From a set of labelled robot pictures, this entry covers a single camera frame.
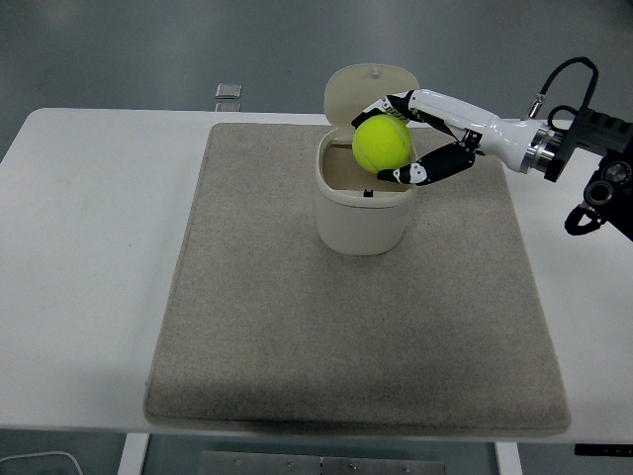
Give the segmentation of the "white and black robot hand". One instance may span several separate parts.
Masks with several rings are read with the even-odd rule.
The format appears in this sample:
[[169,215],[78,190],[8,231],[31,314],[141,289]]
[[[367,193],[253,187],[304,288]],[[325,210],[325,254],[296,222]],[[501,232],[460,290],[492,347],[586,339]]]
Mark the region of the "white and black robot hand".
[[377,173],[377,178],[400,184],[425,186],[473,166],[478,155],[495,155],[505,166],[525,173],[523,163],[541,123],[507,120],[462,100],[428,89],[387,95],[365,108],[352,121],[353,128],[375,116],[393,116],[401,121],[426,123],[451,137],[417,161],[398,169]]

